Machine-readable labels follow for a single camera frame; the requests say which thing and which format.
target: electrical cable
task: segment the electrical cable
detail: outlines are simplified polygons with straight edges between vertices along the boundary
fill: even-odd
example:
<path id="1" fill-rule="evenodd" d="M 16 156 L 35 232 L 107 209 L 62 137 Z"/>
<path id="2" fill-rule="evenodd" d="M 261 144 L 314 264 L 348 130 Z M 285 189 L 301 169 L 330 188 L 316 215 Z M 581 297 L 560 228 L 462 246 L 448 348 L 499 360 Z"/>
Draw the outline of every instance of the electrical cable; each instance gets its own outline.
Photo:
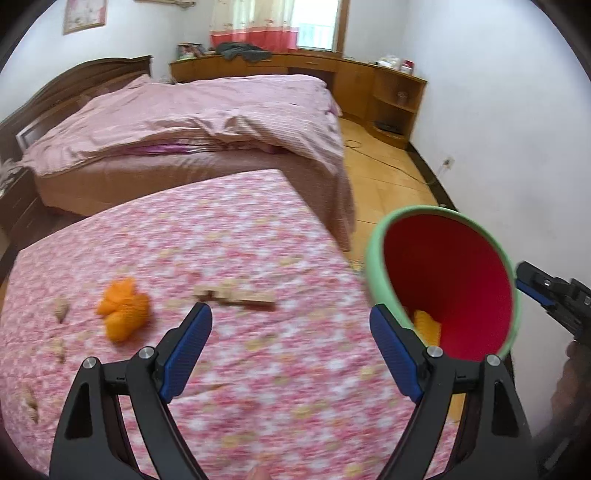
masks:
<path id="1" fill-rule="evenodd" d="M 356 147 L 352 147 L 351 145 L 347 145 L 347 144 L 348 144 L 348 143 L 350 143 L 350 142 L 356 143 L 356 144 L 358 144 L 358 145 L 357 145 Z M 357 140 L 346 140 L 346 141 L 345 141 L 345 147 L 346 147 L 346 148 L 350 148 L 351 150 L 355 150 L 357 153 L 360 153 L 360 154 L 364 155 L 365 157 L 368 157 L 368 158 L 371 158 L 372 160 L 375 160 L 375 161 L 377 161 L 377 162 L 383 163 L 384 165 L 387 165 L 387 166 L 388 166 L 388 167 L 390 167 L 390 168 L 394 168 L 395 170 L 399 170 L 399 171 L 401 171 L 402 173 L 404 173 L 406 176 L 408 176 L 408 177 L 412 178 L 413 180 L 415 180 L 415 181 L 419 182 L 419 183 L 420 183 L 420 184 L 422 184 L 422 185 L 426 185 L 427 187 L 430 187 L 431 185 L 433 185 L 435 182 L 437 182 L 437 181 L 438 181 L 438 176 L 439 176 L 439 174 L 441 173 L 441 171 L 442 171 L 442 169 L 443 169 L 443 165 L 442 165 L 441 167 L 439 167 L 439 169 L 437 170 L 437 173 L 435 174 L 435 178 L 434 178 L 434 179 L 432 179 L 431 181 L 422 181 L 422 180 L 419 180 L 419 179 L 418 179 L 418 178 L 416 178 L 416 177 L 413 177 L 413 176 L 412 176 L 412 175 L 411 175 L 409 172 L 407 172 L 407 171 L 403 170 L 402 168 L 396 167 L 396 166 L 394 166 L 394 165 L 390 165 L 389 163 L 386 163 L 386 162 L 384 162 L 384 161 L 382 161 L 382 160 L 379 160 L 379 159 L 377 159 L 377 158 L 374 158 L 374 157 L 372 157 L 371 155 L 367 155 L 367 153 L 364 153 L 364 152 L 362 152 L 362 151 L 360 150 L 360 148 L 361 148 L 362 146 L 363 146 L 363 145 L 361 144 L 361 142 L 358 142 Z"/>

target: jar on shelf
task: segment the jar on shelf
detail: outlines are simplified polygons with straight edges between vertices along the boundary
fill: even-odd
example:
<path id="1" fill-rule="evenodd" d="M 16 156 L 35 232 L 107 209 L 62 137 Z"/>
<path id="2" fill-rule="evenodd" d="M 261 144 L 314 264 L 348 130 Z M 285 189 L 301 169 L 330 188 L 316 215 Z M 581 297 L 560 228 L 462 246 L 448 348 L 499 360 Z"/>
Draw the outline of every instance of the jar on shelf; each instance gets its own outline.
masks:
<path id="1" fill-rule="evenodd" d="M 406 106 L 408 103 L 408 93 L 407 92 L 398 92 L 396 95 L 396 104 L 400 106 Z"/>

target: wooden headboard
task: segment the wooden headboard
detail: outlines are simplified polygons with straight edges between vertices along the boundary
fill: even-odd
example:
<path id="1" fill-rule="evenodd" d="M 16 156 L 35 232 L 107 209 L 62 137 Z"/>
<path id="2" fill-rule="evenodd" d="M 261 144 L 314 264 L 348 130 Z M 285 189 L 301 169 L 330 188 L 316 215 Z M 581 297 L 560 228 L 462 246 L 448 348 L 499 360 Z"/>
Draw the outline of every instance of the wooden headboard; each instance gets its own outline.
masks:
<path id="1" fill-rule="evenodd" d="M 149 75 L 151 60 L 150 56 L 92 60 L 57 76 L 0 124 L 0 158 L 20 160 L 34 141 L 91 98 Z"/>

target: pink curtain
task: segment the pink curtain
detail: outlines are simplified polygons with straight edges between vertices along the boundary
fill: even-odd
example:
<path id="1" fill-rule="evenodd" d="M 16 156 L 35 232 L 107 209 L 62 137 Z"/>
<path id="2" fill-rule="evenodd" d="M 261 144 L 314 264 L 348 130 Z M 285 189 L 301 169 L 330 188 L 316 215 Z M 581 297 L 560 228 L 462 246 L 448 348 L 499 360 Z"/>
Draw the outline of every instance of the pink curtain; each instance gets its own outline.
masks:
<path id="1" fill-rule="evenodd" d="M 292 23 L 295 0 L 216 0 L 210 28 L 211 44 L 252 43 L 265 50 L 286 52 L 296 47 Z"/>

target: baseboard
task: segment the baseboard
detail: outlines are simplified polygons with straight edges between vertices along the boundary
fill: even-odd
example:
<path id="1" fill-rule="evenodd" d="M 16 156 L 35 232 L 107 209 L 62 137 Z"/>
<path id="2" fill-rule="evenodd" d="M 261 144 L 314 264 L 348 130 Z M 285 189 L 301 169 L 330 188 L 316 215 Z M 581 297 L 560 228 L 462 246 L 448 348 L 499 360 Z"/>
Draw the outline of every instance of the baseboard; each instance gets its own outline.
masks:
<path id="1" fill-rule="evenodd" d="M 449 208 L 450 210 L 455 210 L 457 212 L 456 206 L 453 204 L 452 199 L 449 198 L 449 195 L 443 188 L 443 185 L 439 183 L 439 179 L 435 176 L 433 170 L 431 170 L 429 165 L 427 165 L 427 162 L 425 162 L 421 154 L 416 148 L 414 148 L 412 143 L 408 144 L 406 151 L 425 181 L 429 184 L 429 189 L 431 190 L 431 193 L 435 197 L 437 203 L 442 207 Z"/>

